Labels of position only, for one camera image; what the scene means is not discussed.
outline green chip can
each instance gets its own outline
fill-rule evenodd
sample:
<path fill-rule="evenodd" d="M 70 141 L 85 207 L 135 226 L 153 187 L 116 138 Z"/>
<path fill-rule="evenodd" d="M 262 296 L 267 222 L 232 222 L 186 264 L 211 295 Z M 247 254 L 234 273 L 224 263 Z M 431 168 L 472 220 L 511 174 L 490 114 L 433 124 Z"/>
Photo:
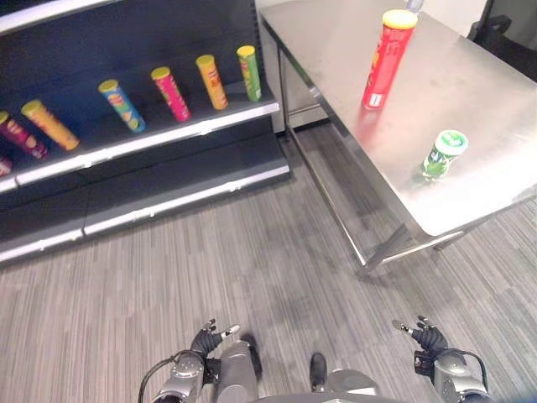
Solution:
<path fill-rule="evenodd" d="M 261 99 L 261 84 L 259 82 L 255 48 L 251 45 L 241 46 L 237 49 L 237 56 L 241 63 L 242 78 L 244 78 L 248 99 L 250 101 L 259 101 Z"/>
<path fill-rule="evenodd" d="M 457 130 L 443 130 L 436 138 L 435 145 L 423 161 L 423 176 L 440 178 L 450 168 L 450 163 L 468 148 L 467 137 Z"/>

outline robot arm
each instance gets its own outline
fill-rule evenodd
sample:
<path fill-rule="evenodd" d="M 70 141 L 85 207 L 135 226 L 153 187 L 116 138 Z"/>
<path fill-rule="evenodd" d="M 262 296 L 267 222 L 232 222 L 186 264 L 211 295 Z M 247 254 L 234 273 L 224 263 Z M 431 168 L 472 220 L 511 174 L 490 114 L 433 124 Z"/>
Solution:
<path fill-rule="evenodd" d="M 474 353 L 448 348 L 444 335 L 426 317 L 418 317 L 419 329 L 400 321 L 395 328 L 408 333 L 424 351 L 414 352 L 414 370 L 430 378 L 436 392 L 445 403 L 492 402 L 488 395 L 487 373 L 482 360 Z M 465 355 L 475 357 L 481 365 L 482 379 L 476 379 L 468 368 Z"/>
<path fill-rule="evenodd" d="M 208 359 L 212 352 L 225 338 L 238 332 L 239 326 L 233 325 L 224 332 L 215 332 L 215 319 L 211 319 L 196 334 L 190 350 L 156 364 L 143 378 L 138 394 L 138 403 L 143 402 L 145 385 L 149 378 L 166 364 L 173 364 L 168 380 L 160 392 L 151 400 L 152 403 L 195 403 L 203 385 L 212 381 L 217 374 L 220 363 L 217 359 Z"/>

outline black chair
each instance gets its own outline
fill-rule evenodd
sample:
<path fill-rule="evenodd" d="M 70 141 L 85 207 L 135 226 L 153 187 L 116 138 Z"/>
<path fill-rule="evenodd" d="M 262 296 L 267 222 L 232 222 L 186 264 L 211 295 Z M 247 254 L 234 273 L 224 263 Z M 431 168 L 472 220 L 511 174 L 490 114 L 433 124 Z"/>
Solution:
<path fill-rule="evenodd" d="M 517 2 L 517 0 L 507 1 L 511 4 Z M 537 51 L 505 36 L 513 20 L 505 14 L 494 15 L 494 6 L 497 3 L 498 0 L 487 1 L 481 20 L 473 24 L 468 38 L 537 82 Z M 537 25 L 537 2 L 535 2 L 535 9 L 529 9 L 528 13 L 535 16 L 532 24 Z"/>

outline yellow lid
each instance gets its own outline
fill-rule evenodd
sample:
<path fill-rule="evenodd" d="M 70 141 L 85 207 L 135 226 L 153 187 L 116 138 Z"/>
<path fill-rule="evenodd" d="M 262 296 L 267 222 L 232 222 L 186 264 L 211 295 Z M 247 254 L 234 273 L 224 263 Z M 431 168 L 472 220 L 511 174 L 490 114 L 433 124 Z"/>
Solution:
<path fill-rule="evenodd" d="M 0 111 L 0 124 L 4 123 L 9 118 L 9 113 L 6 111 Z"/>
<path fill-rule="evenodd" d="M 109 92 L 119 87 L 117 80 L 106 80 L 99 86 L 99 92 Z"/>
<path fill-rule="evenodd" d="M 41 103 L 39 99 L 34 99 L 33 101 L 26 103 L 22 107 L 21 111 L 23 112 L 23 114 L 28 116 L 42 107 L 43 107 L 43 103 Z"/>
<path fill-rule="evenodd" d="M 418 16 L 409 10 L 388 10 L 383 15 L 383 24 L 393 29 L 411 29 L 418 23 Z"/>
<path fill-rule="evenodd" d="M 163 66 L 158 67 L 151 71 L 151 78 L 154 80 L 158 80 L 159 78 L 165 78 L 166 76 L 169 76 L 171 74 L 171 71 L 169 71 L 169 67 Z"/>
<path fill-rule="evenodd" d="M 203 55 L 196 59 L 196 64 L 198 67 L 202 67 L 204 65 L 210 65 L 215 62 L 215 56 L 213 55 Z"/>
<path fill-rule="evenodd" d="M 241 46 L 240 48 L 237 49 L 237 55 L 239 57 L 248 57 L 254 54 L 255 54 L 255 48 L 251 46 L 250 44 Z"/>

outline floor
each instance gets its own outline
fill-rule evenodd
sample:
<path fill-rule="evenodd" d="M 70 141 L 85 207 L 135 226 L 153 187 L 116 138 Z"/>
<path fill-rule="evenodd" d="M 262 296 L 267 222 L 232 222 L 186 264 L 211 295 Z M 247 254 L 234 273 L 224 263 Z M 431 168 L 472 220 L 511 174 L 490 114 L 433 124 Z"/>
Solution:
<path fill-rule="evenodd" d="M 300 137 L 370 250 L 397 222 L 330 125 Z M 441 253 L 356 277 L 295 148 L 283 146 L 289 181 L 1 270 L 0 401 L 135 401 L 145 371 L 188 347 L 210 317 L 257 335 L 261 395 L 308 390 L 318 350 L 330 369 L 360 369 L 387 397 L 439 401 L 413 373 L 416 346 L 390 324 L 418 314 L 482 356 L 496 399 L 537 393 L 535 202 Z M 166 376 L 155 375 L 148 395 Z"/>

